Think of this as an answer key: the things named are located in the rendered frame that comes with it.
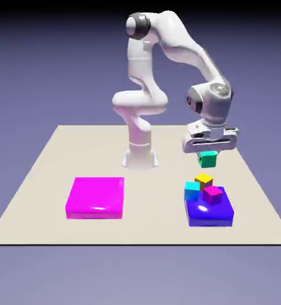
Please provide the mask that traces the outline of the small yellow cube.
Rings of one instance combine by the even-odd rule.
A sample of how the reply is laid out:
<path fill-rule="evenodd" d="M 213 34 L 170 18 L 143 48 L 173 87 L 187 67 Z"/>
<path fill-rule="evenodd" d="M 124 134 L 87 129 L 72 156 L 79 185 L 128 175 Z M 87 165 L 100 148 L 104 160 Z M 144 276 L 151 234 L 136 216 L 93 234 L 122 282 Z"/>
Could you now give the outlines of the small yellow cube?
<path fill-rule="evenodd" d="M 201 173 L 199 175 L 197 175 L 194 178 L 195 182 L 199 182 L 200 184 L 200 191 L 203 191 L 204 188 L 212 186 L 213 185 L 213 177 L 205 174 L 205 173 Z"/>

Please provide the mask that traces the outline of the small cyan cube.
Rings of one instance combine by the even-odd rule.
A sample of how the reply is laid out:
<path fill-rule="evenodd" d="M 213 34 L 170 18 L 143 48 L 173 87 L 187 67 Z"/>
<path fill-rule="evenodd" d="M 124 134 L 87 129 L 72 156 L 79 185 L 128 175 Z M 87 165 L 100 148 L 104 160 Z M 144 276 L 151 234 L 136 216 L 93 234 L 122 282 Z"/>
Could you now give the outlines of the small cyan cube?
<path fill-rule="evenodd" d="M 186 181 L 184 186 L 184 199 L 186 201 L 197 201 L 199 199 L 200 183 Z"/>

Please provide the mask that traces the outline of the small green cube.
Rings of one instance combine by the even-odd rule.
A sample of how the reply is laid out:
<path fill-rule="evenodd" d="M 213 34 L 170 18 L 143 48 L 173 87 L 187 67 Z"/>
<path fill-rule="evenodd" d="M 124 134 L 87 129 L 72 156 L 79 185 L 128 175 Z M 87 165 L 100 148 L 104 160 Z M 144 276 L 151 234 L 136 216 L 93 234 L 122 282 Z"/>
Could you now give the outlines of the small green cube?
<path fill-rule="evenodd" d="M 201 168 L 212 168 L 216 166 L 217 163 L 216 151 L 202 151 L 197 154 L 197 161 Z"/>

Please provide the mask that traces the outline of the large blue box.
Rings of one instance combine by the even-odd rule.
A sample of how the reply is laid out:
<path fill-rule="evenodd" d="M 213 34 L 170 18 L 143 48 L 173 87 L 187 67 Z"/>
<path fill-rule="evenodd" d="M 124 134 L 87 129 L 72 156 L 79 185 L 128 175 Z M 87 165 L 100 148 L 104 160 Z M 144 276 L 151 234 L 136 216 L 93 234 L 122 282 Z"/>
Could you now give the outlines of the large blue box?
<path fill-rule="evenodd" d="M 199 192 L 199 199 L 197 201 L 184 201 L 189 226 L 232 226 L 234 210 L 224 187 L 219 186 L 218 188 L 223 192 L 221 201 L 218 204 L 208 204 L 203 199 L 203 192 Z"/>

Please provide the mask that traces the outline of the large magenta box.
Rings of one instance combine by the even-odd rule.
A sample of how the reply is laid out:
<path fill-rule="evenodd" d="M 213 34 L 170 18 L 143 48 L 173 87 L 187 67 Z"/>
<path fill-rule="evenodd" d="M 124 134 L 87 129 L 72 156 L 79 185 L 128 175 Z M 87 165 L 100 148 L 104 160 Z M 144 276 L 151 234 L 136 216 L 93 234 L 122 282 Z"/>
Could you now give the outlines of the large magenta box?
<path fill-rule="evenodd" d="M 121 219 L 125 179 L 78 177 L 70 190 L 65 210 L 67 219 Z"/>

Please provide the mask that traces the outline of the small magenta cube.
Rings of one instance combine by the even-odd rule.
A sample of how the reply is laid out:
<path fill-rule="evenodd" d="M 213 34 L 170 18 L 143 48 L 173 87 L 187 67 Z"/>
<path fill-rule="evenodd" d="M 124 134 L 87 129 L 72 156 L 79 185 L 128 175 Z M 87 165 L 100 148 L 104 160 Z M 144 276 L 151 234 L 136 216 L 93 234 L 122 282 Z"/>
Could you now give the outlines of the small magenta cube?
<path fill-rule="evenodd" d="M 221 202 L 223 191 L 216 186 L 207 186 L 203 189 L 203 200 L 209 205 L 216 205 Z"/>

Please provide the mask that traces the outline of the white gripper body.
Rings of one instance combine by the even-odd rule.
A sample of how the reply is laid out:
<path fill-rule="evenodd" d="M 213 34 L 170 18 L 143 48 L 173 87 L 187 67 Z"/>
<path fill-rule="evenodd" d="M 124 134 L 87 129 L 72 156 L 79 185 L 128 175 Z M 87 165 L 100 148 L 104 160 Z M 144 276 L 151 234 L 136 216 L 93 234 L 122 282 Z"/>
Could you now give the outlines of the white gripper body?
<path fill-rule="evenodd" d="M 191 135 L 188 133 L 182 142 L 182 150 L 184 153 L 199 153 L 204 151 L 226 151 L 233 150 L 237 144 L 237 134 L 229 133 L 221 138 L 207 138 L 202 133 Z"/>

